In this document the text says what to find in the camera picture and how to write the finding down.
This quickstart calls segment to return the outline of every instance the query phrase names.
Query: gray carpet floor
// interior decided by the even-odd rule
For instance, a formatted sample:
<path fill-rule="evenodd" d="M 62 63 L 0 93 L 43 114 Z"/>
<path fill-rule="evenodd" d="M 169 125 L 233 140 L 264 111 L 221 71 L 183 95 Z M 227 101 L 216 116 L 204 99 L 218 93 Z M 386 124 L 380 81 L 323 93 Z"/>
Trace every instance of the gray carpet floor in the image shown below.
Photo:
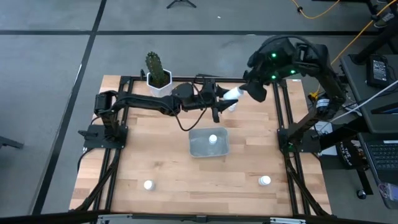
<path fill-rule="evenodd" d="M 192 0 L 166 10 L 169 1 L 108 0 L 99 30 L 273 30 L 359 31 L 369 22 L 364 4 L 341 3 L 320 19 L 307 20 L 289 0 Z M 298 0 L 308 15 L 332 2 Z M 1 0 L 2 30 L 91 30 L 100 0 Z M 23 149 L 1 148 L 0 217 L 26 215 L 48 159 L 55 133 L 78 72 L 88 35 L 0 35 L 0 136 L 25 143 Z M 207 73 L 241 77 L 248 57 L 268 36 L 261 35 L 97 35 L 62 146 L 44 213 L 66 212 L 76 179 L 76 164 L 93 112 L 94 96 L 103 75 L 138 75 L 144 57 L 155 51 L 166 69 L 177 76 Z M 334 58 L 353 36 L 307 36 L 325 44 Z M 359 52 L 374 37 L 357 40 L 348 50 Z M 391 54 L 384 46 L 379 54 Z M 338 63 L 336 72 L 340 71 Z M 315 79 L 303 78 L 306 93 Z M 324 178 L 333 214 L 341 218 L 394 223 L 398 212 L 388 210 L 368 173 L 375 195 L 355 196 L 360 188 L 355 172 L 325 169 Z M 144 220 L 112 223 L 151 222 Z M 156 223 L 177 223 L 156 221 Z"/>

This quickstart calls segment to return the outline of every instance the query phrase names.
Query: cactus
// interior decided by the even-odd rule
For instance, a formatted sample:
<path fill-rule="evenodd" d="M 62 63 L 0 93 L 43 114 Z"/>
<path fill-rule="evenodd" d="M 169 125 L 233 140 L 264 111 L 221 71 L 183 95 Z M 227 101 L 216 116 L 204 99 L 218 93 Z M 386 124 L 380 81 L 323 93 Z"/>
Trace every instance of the cactus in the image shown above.
<path fill-rule="evenodd" d="M 162 63 L 155 52 L 149 52 L 145 63 L 150 72 L 150 84 L 156 88 L 162 88 L 169 84 L 169 77 L 163 71 Z"/>

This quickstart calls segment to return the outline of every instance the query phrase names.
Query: butcher block table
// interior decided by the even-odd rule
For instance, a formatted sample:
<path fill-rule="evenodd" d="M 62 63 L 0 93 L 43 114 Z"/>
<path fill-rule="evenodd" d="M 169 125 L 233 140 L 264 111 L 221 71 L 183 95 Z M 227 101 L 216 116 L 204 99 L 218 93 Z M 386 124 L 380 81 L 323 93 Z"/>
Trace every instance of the butcher block table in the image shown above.
<path fill-rule="evenodd" d="M 105 75 L 99 91 L 118 90 L 120 76 Z M 239 83 L 219 83 L 231 89 Z M 158 111 L 130 108 L 127 143 L 121 151 L 111 206 L 117 213 L 291 216 L 289 188 L 276 130 L 279 127 L 272 85 L 267 99 L 254 101 L 247 93 L 234 112 L 220 114 L 214 123 L 208 110 L 195 128 L 224 127 L 228 130 L 230 152 L 222 157 L 193 158 L 189 153 L 188 132 L 182 131 L 174 117 Z M 287 80 L 294 121 L 308 110 L 300 80 Z M 134 82 L 133 93 L 150 95 L 146 82 Z M 284 121 L 287 123 L 282 89 L 279 90 Z M 178 117 L 190 127 L 201 111 L 182 111 Z M 94 149 L 82 160 L 70 208 L 76 208 L 93 190 L 100 176 L 104 149 Z M 311 154 L 301 153 L 307 188 L 322 208 L 330 205 L 321 165 Z M 258 178 L 271 177 L 271 184 L 260 186 Z M 155 190 L 144 188 L 146 180 Z M 300 191 L 296 187 L 298 208 L 303 213 Z M 104 208 L 108 186 L 100 208 Z"/>

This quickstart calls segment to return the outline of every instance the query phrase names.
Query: white bottle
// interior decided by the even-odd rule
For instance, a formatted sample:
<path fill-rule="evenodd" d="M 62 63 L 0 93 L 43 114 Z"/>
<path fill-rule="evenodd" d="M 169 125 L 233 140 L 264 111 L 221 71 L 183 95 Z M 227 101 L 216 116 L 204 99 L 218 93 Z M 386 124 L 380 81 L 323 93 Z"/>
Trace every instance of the white bottle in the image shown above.
<path fill-rule="evenodd" d="M 271 183 L 271 178 L 269 176 L 262 176 L 259 178 L 259 184 L 262 186 L 269 185 Z"/>
<path fill-rule="evenodd" d="M 214 144 L 216 144 L 216 142 L 217 142 L 217 136 L 216 136 L 215 134 L 212 134 L 212 135 L 209 137 L 209 143 L 210 143 L 211 145 L 214 145 Z"/>
<path fill-rule="evenodd" d="M 155 190 L 155 182 L 153 180 L 145 181 L 144 188 L 147 190 Z"/>
<path fill-rule="evenodd" d="M 223 96 L 224 100 L 237 100 L 240 96 L 243 95 L 243 90 L 239 87 L 235 87 L 232 90 L 226 92 Z M 229 111 L 234 111 L 236 107 L 236 103 L 230 106 L 228 109 Z"/>

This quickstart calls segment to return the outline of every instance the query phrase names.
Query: potted cactus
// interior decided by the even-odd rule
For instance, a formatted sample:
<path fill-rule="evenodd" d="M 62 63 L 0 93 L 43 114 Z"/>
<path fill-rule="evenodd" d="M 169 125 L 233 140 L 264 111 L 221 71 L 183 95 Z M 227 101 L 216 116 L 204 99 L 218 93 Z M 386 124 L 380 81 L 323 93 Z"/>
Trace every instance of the potted cactus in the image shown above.
<path fill-rule="evenodd" d="M 155 52 L 149 52 L 145 63 L 149 69 L 147 74 L 147 86 L 156 97 L 170 95 L 172 85 L 172 72 L 163 69 L 159 56 Z"/>

